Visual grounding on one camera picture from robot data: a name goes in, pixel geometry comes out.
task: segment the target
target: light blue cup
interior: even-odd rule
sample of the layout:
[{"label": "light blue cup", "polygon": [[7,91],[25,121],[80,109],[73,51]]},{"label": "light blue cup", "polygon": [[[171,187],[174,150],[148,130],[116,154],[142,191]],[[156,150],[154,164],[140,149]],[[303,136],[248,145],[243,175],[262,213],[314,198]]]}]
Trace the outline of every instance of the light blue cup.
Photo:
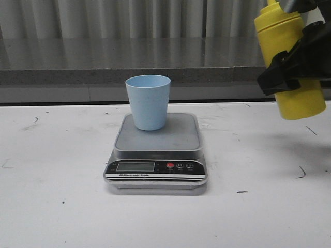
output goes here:
[{"label": "light blue cup", "polygon": [[166,124],[170,81],[166,76],[142,75],[125,82],[137,128],[152,131]]}]

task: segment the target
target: white table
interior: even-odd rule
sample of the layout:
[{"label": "white table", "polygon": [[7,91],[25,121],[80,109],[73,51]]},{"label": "white table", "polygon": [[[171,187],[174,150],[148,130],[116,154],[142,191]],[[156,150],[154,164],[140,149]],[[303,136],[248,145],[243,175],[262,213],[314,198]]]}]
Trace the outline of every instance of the white table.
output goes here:
[{"label": "white table", "polygon": [[128,112],[0,108],[1,248],[331,247],[330,109],[288,121],[274,103],[170,104],[198,118],[200,196],[108,190],[103,170]]}]

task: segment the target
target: digital display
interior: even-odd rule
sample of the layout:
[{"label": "digital display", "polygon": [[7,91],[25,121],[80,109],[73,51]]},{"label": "digital display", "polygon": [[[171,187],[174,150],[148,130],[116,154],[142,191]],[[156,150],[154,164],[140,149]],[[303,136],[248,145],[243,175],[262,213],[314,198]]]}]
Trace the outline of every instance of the digital display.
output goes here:
[{"label": "digital display", "polygon": [[153,172],[155,163],[119,163],[118,172]]}]

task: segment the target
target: yellow bottle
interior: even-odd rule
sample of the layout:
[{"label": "yellow bottle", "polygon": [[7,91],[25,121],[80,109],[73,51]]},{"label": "yellow bottle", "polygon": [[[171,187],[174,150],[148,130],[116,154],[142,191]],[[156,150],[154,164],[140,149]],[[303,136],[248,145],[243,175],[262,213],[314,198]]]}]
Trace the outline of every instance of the yellow bottle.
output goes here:
[{"label": "yellow bottle", "polygon": [[[285,13],[279,2],[268,0],[255,21],[264,62],[268,67],[273,57],[289,51],[302,37],[305,27],[299,13]],[[326,105],[319,80],[299,80],[301,88],[275,94],[280,114],[284,119],[296,120],[317,115]]]}]

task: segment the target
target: kitchen scale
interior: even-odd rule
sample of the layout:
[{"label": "kitchen scale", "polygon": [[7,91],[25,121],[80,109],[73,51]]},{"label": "kitchen scale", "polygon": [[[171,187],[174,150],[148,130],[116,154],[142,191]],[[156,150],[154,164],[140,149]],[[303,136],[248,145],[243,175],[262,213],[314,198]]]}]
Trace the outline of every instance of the kitchen scale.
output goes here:
[{"label": "kitchen scale", "polygon": [[118,189],[190,190],[207,182],[197,118],[168,113],[162,129],[143,131],[131,114],[124,117],[104,171]]}]

